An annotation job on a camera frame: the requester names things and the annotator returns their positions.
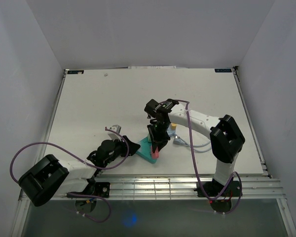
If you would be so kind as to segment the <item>pink socket adapter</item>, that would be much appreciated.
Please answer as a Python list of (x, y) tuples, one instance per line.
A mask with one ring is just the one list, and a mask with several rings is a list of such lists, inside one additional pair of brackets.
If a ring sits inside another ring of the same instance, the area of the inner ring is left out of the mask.
[(159, 158), (159, 150), (158, 148), (155, 149), (155, 151), (151, 151), (151, 157), (153, 160), (157, 160)]

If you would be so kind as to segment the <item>teal triangular power strip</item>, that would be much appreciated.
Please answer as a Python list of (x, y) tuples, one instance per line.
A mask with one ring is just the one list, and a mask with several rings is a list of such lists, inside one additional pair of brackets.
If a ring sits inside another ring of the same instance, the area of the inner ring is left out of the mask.
[(136, 154), (149, 163), (155, 164), (157, 160), (153, 160), (151, 157), (151, 143), (148, 142), (147, 137), (140, 140), (139, 145), (141, 147), (137, 150)]

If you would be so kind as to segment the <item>yellow plug adapter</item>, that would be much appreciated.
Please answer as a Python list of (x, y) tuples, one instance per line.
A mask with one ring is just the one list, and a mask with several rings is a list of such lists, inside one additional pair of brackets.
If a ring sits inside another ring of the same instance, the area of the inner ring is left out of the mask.
[(177, 124), (171, 123), (171, 130), (175, 131), (177, 128)]

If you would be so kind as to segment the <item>green two-tone plug adapter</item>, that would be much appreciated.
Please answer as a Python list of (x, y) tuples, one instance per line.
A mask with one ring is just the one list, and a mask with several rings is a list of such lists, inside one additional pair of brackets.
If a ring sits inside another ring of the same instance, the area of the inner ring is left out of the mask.
[(150, 137), (149, 134), (147, 135), (147, 140), (148, 140), (149, 143), (151, 143), (151, 137)]

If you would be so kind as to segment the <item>light blue round power strip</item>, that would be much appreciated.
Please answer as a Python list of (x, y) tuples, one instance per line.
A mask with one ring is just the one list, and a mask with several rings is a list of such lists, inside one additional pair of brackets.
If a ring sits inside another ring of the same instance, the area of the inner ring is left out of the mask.
[(168, 133), (169, 137), (176, 136), (176, 130), (172, 129), (170, 127), (167, 129), (167, 133)]

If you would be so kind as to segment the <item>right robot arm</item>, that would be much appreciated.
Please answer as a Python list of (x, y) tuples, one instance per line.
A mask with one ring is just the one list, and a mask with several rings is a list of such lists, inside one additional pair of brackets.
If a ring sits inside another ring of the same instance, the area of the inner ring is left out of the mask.
[(229, 179), (234, 172), (235, 161), (245, 143), (235, 119), (230, 115), (222, 118), (202, 114), (188, 109), (189, 102), (167, 99), (157, 102), (151, 99), (144, 111), (151, 118), (148, 138), (151, 141), (151, 154), (161, 151), (170, 140), (167, 129), (171, 123), (196, 131), (210, 140), (212, 153), (217, 159), (213, 177), (214, 193), (225, 196), (230, 190)]

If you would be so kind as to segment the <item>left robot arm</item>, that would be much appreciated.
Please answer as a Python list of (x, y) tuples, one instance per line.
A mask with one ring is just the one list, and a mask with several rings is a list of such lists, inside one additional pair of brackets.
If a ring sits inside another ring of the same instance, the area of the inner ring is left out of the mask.
[(95, 178), (118, 157), (132, 156), (140, 145), (123, 136), (122, 139), (104, 140), (97, 150), (79, 161), (59, 160), (53, 154), (44, 156), (25, 172), (17, 184), (34, 206), (47, 203), (54, 195), (74, 193), (83, 197), (99, 194)]

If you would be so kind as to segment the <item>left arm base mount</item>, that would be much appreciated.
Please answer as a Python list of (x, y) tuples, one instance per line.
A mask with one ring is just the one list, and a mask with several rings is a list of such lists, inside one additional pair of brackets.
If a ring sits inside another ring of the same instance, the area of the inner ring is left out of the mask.
[(110, 196), (110, 182), (96, 182), (89, 183), (86, 188), (81, 192), (73, 192), (75, 195), (92, 195), (99, 196), (103, 198), (108, 198)]

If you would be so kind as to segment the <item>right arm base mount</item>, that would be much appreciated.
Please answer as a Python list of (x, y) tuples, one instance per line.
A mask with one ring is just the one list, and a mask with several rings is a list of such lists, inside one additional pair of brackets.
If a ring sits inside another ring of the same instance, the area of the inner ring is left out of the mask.
[[(218, 183), (214, 179), (212, 181), (207, 181), (202, 183), (203, 188), (208, 196), (215, 197), (217, 196), (221, 190), (223, 189), (224, 185)], [(205, 197), (200, 185), (197, 183), (196, 188), (194, 189), (197, 192), (198, 197)], [(239, 197), (242, 196), (242, 192), (240, 191), (240, 182), (232, 180), (225, 191), (221, 194), (221, 197)]]

